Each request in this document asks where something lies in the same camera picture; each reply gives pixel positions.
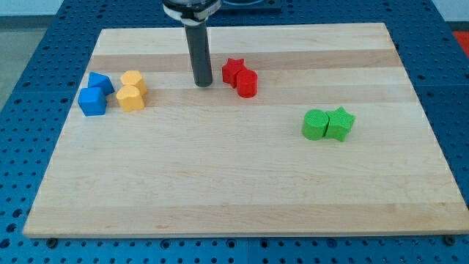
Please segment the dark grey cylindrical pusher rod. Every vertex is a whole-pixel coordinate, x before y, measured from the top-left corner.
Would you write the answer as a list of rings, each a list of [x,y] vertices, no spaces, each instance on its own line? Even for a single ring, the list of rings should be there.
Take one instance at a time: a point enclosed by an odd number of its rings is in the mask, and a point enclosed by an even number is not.
[[[213,82],[213,73],[206,23],[203,21],[196,26],[185,26],[185,34],[195,85],[208,87]]]

